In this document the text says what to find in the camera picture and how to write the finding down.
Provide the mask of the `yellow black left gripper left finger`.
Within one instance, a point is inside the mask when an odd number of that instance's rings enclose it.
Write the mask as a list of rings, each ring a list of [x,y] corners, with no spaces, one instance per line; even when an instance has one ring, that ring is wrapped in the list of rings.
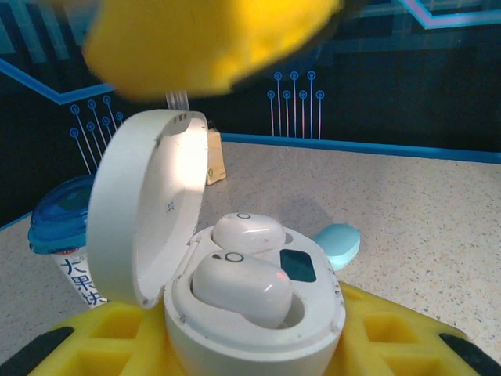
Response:
[[[1,364],[2,375],[183,375],[164,309],[110,302],[40,334]]]

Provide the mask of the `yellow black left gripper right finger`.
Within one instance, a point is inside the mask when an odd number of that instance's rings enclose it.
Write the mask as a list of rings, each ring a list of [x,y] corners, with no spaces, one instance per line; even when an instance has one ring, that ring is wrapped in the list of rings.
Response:
[[[461,330],[342,283],[346,321],[329,376],[498,375],[500,365]]]

